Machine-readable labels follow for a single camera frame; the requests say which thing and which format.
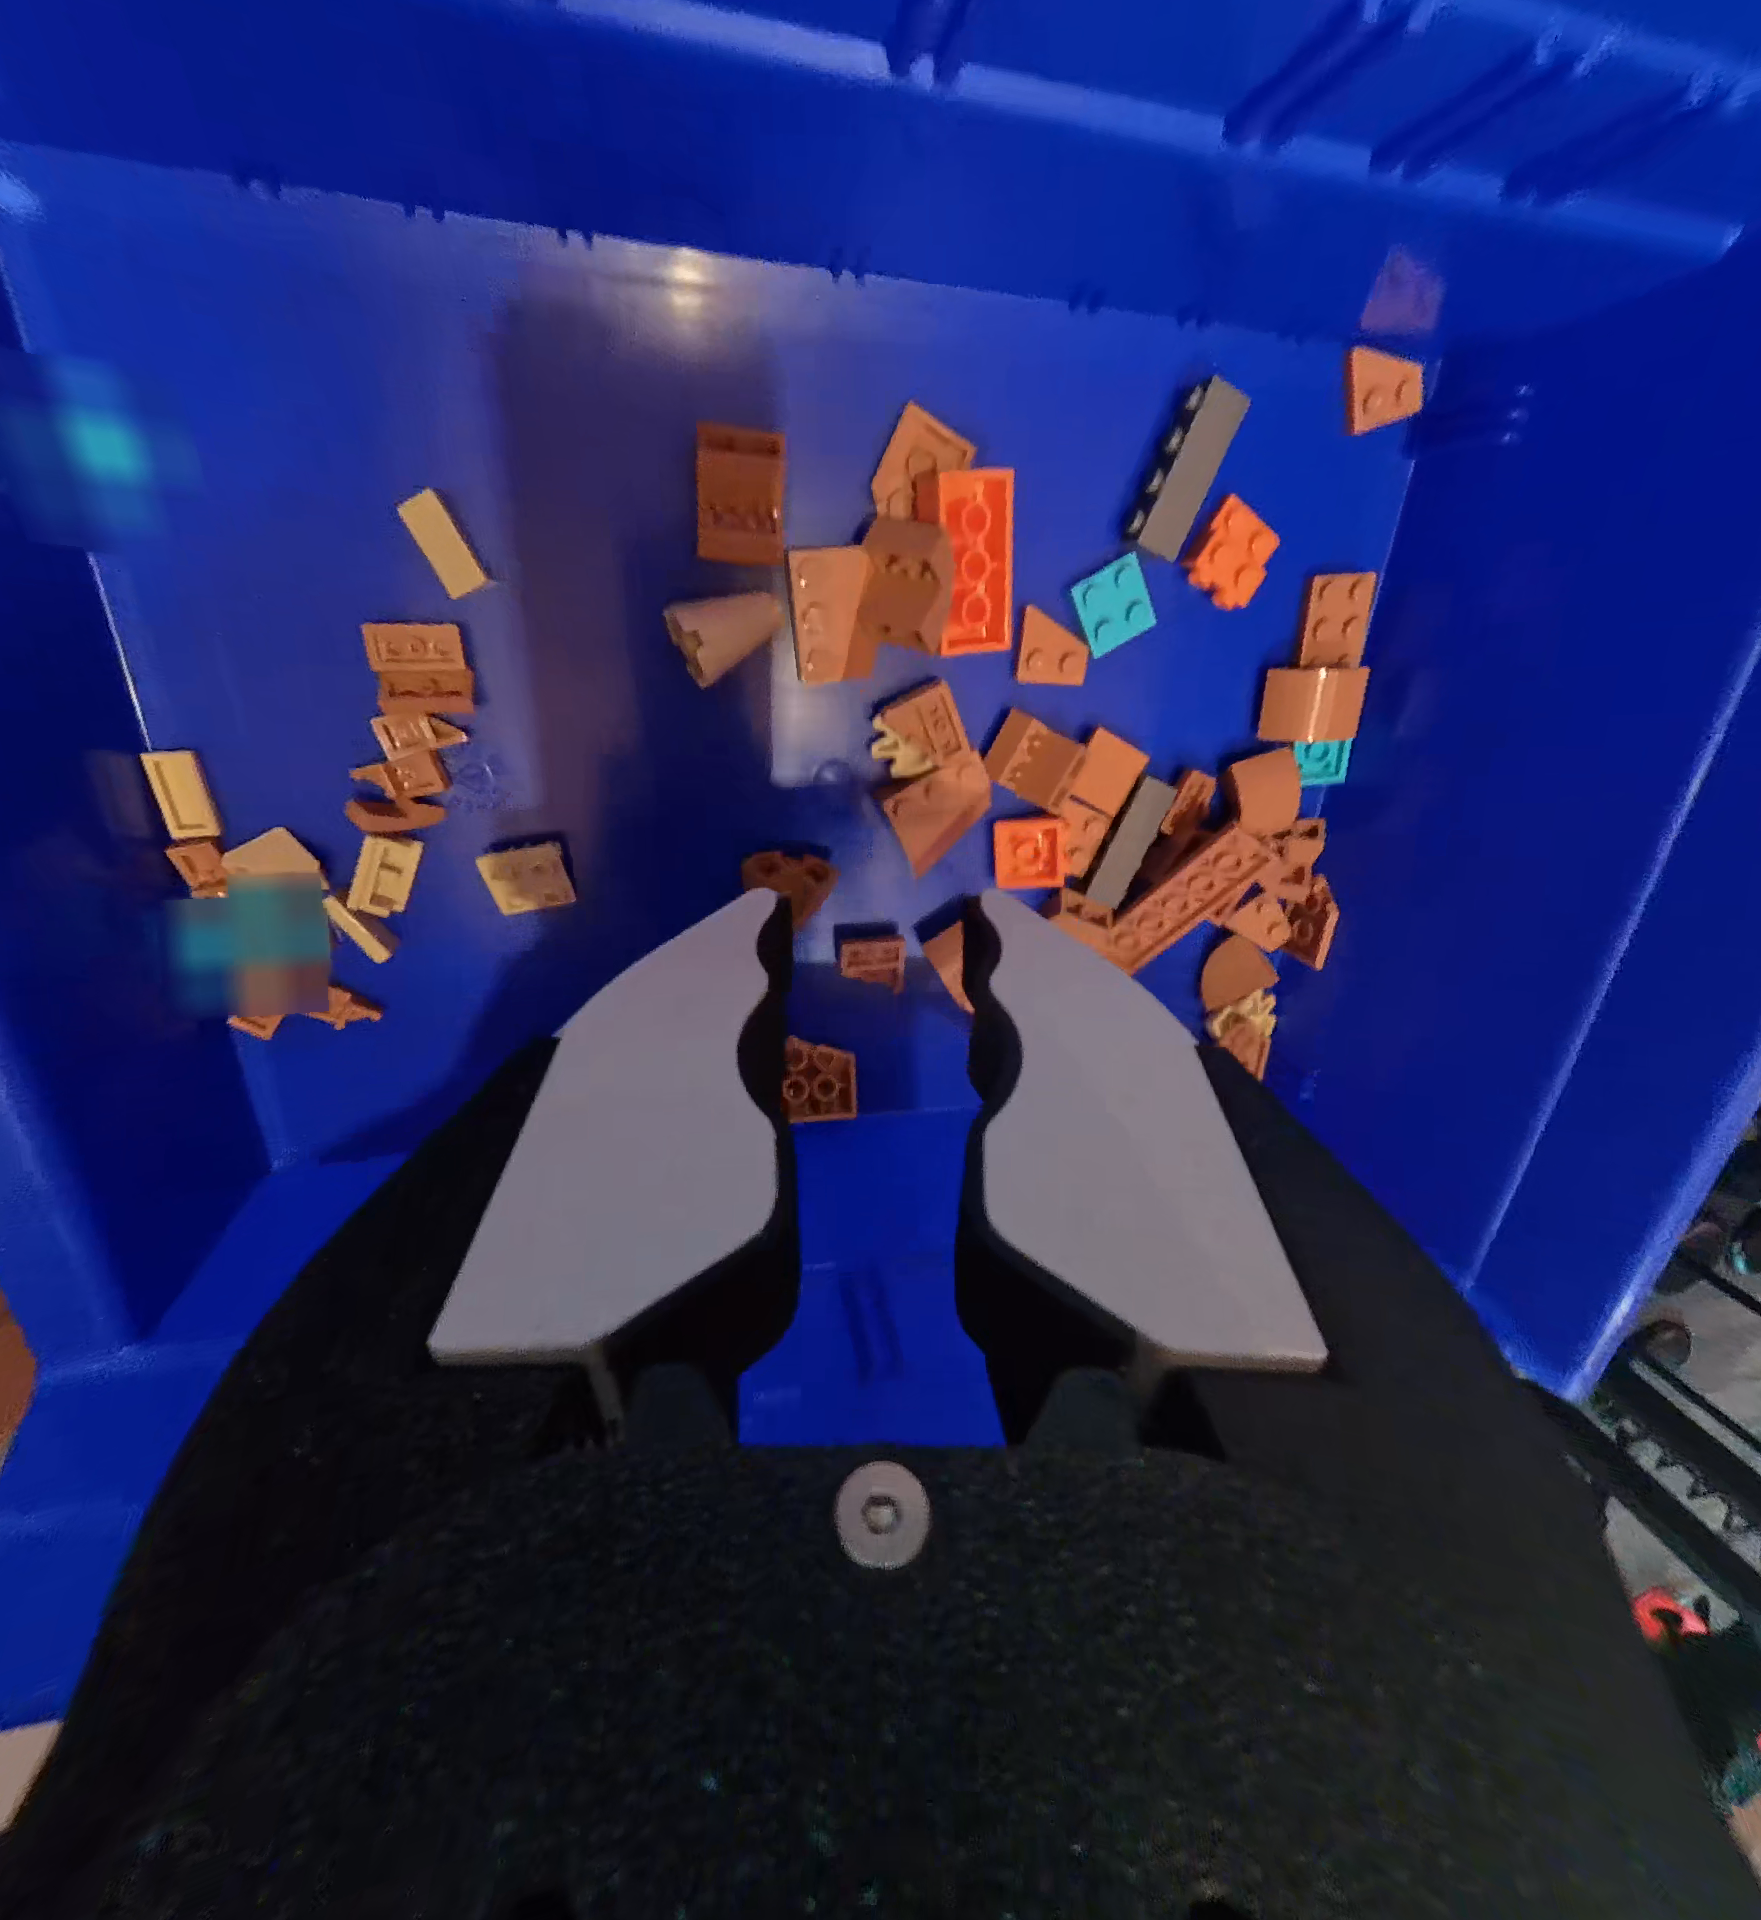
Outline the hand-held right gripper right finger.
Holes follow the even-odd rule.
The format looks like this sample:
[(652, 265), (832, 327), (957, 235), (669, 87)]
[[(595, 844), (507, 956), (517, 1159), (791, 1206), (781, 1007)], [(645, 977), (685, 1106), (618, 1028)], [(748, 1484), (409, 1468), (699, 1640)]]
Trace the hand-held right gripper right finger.
[(957, 1312), (1004, 1429), (1068, 1371), (1150, 1408), (1171, 1371), (1315, 1374), (1326, 1335), (1196, 1039), (1022, 900), (962, 913), (973, 1007)]

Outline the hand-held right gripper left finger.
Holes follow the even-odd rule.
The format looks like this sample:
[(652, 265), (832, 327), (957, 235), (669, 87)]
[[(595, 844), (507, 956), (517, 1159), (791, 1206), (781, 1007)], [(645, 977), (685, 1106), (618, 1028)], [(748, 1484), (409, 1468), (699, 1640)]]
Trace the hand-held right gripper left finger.
[(797, 1309), (791, 940), (791, 903), (748, 888), (563, 1022), (426, 1340), (439, 1366), (566, 1366), (618, 1429), (672, 1405), (739, 1430)]

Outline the pile of brown lego pieces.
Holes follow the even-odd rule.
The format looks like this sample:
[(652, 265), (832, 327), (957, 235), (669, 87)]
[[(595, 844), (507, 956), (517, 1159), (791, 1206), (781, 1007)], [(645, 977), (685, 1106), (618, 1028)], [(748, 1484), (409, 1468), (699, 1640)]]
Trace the pile of brown lego pieces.
[[(785, 564), (785, 594), (731, 591), (669, 602), (664, 626), (696, 685), (711, 688), (781, 633), (795, 643), (806, 685), (869, 678), (876, 647), (943, 655), (952, 550), (926, 503), (936, 470), (979, 468), (979, 454), (910, 403), (871, 478), (874, 518), (856, 544), (791, 547), (785, 540), (785, 435), (699, 423), (696, 555), (728, 567)], [(993, 784), (1025, 797), (1030, 816), (1068, 823), (1068, 881), (1048, 900), (1053, 920), (1085, 946), (1142, 972), (1196, 926), (1224, 931), (1207, 956), (1199, 998), (1214, 1046), (1263, 1076), (1272, 1046), (1272, 954), (1324, 966), (1339, 906), (1324, 853), (1326, 820), (1299, 816), (1293, 742), (1354, 738), (1365, 706), (1363, 664), (1375, 569), (1324, 574), (1310, 585), (1299, 661), (1267, 678), (1256, 718), (1272, 752), (1226, 765), (1226, 820), (1209, 823), (1214, 783), (1192, 768), (1138, 869), (1123, 911), (1085, 900), (1085, 875), (1148, 755), (1110, 732), (1085, 742), (1010, 711), (975, 752), (947, 678), (910, 685), (871, 718), (869, 752), (886, 765), (881, 810), (910, 861), (929, 875), (989, 816)], [(1088, 643), (1038, 606), (1011, 633), (1025, 685), (1077, 685)], [(222, 810), (196, 752), (145, 752), (155, 808), (168, 827), (164, 859), (185, 897), (168, 913), (172, 977), (199, 1013), (268, 1041), (286, 1019), (331, 1028), (378, 1019), (382, 1010), (331, 977), (334, 940), (387, 964), (389, 918), (409, 906), (423, 865), (419, 836), (446, 818), (453, 793), (446, 752), (466, 742), (454, 718), (479, 709), (474, 671), (457, 623), (362, 623), (377, 678), (371, 717), (378, 755), (349, 772), (360, 796), (342, 816), (360, 830), (349, 891), (340, 897), (323, 865), (269, 827), (222, 847)]]

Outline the blue plastic bin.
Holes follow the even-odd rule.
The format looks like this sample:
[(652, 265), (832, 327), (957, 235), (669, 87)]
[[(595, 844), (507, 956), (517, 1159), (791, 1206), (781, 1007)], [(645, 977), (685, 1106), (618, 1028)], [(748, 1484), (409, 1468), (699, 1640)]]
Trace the blue plastic bin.
[(217, 1368), (517, 1041), (820, 847), (795, 1013), (843, 1286), (748, 1435), (971, 1439), (929, 1286), (966, 1106), (869, 706), (696, 688), (701, 419), (851, 544), (910, 403), (1011, 468), (1071, 621), (1183, 390), (1249, 610), (1058, 729), (1252, 744), (1303, 588), (1375, 569), (1339, 946), (1271, 1085), (1579, 1396), (1761, 1101), (1761, 4), (0, 4), (0, 1732), (55, 1721)]

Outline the dark grey lego brick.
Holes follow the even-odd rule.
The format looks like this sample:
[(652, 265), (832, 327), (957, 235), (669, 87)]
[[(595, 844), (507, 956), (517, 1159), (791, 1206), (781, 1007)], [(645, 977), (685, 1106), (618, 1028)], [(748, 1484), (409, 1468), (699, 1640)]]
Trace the dark grey lego brick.
[(1123, 544), (1168, 564), (1180, 558), (1248, 409), (1249, 397), (1224, 374), (1180, 397), (1123, 521)]
[(1127, 897), (1127, 888), (1138, 875), (1138, 869), (1143, 865), (1143, 853), (1150, 851), (1155, 837), (1161, 836), (1161, 820), (1168, 818), (1171, 806), (1177, 797), (1177, 787), (1143, 774), (1127, 801), (1123, 806), (1123, 810), (1115, 816), (1097, 853), (1088, 865), (1085, 875), (1085, 900), (1103, 906), (1103, 911), (1123, 911), (1123, 900)]

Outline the orange long lego plate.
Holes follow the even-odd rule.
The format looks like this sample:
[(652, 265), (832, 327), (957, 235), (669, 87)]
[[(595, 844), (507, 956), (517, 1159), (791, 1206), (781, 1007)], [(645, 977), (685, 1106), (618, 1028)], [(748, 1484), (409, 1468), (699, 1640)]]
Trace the orange long lego plate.
[(952, 468), (926, 481), (951, 540), (952, 594), (943, 655), (1011, 651), (1011, 468)]

